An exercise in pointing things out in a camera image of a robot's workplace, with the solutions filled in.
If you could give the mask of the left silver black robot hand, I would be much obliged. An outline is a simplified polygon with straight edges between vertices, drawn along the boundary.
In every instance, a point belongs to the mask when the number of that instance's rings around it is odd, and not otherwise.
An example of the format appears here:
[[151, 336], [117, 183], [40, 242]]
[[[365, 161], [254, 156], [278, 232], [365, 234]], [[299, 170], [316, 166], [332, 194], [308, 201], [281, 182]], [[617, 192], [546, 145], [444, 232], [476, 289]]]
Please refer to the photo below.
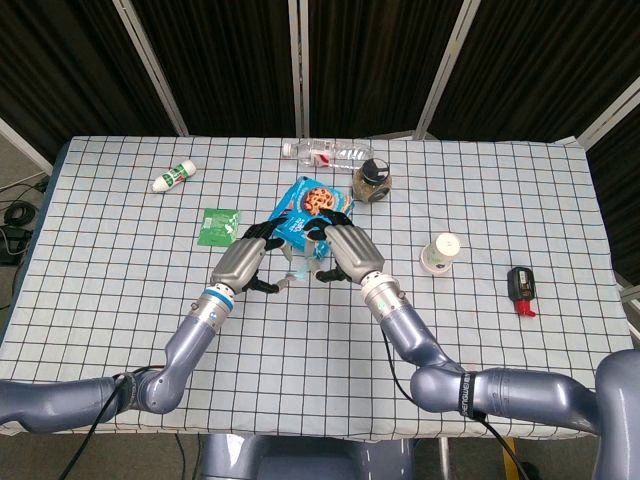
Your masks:
[[286, 289], [289, 286], [286, 278], [270, 284], [258, 277], [265, 254], [285, 244], [283, 239], [272, 237], [276, 228], [285, 221], [285, 217], [278, 217], [250, 226], [228, 247], [213, 269], [210, 284], [224, 284], [235, 294], [247, 290], [275, 294]]

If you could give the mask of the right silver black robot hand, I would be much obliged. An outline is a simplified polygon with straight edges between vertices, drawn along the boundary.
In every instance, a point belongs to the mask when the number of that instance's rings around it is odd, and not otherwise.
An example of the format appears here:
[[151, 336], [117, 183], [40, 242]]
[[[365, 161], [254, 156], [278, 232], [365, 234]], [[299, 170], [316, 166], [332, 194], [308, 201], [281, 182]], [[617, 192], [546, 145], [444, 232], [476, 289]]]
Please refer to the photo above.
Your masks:
[[312, 276], [322, 282], [349, 281], [361, 284], [372, 272], [381, 272], [385, 259], [371, 238], [343, 212], [321, 209], [321, 218], [309, 220], [303, 227], [308, 240], [326, 241], [335, 267], [322, 271], [310, 268]]

